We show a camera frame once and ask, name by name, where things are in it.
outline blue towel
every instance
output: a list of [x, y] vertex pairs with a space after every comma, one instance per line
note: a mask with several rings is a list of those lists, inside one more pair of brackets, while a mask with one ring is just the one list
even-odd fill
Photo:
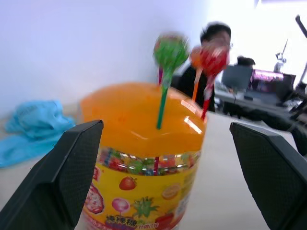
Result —
[[5, 124], [8, 133], [18, 134], [0, 140], [0, 168], [45, 156], [74, 126], [74, 120], [63, 115], [60, 101], [21, 104]]

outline orange jar lid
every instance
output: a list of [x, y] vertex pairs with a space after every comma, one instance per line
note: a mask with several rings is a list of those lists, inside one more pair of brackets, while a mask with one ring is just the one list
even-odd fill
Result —
[[170, 88], [158, 130], [161, 95], [156, 84], [117, 84], [85, 97], [80, 107], [84, 122], [103, 120], [101, 146], [140, 158], [200, 150], [206, 130], [201, 108]]

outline candy jar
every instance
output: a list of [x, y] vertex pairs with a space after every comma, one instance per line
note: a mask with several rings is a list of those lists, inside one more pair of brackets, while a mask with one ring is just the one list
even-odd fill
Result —
[[170, 88], [157, 129], [161, 90], [150, 83], [124, 83], [81, 101], [84, 122], [104, 122], [83, 209], [90, 229], [171, 230], [182, 219], [207, 120], [191, 99]]

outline yellow label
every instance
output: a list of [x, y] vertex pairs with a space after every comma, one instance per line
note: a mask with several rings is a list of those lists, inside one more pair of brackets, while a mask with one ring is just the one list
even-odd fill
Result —
[[172, 175], [139, 176], [97, 163], [85, 217], [93, 229], [170, 230], [186, 210], [197, 166]]

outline black hair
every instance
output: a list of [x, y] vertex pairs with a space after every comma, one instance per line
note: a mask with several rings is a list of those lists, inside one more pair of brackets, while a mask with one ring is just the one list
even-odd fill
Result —
[[254, 59], [249, 57], [239, 56], [237, 60], [238, 60], [237, 64], [238, 66], [253, 66], [256, 64]]
[[223, 23], [212, 23], [210, 24], [206, 30], [203, 30], [201, 33], [201, 43], [203, 41], [210, 41], [212, 37], [218, 34], [221, 31], [225, 31], [231, 37], [231, 29], [228, 25]]

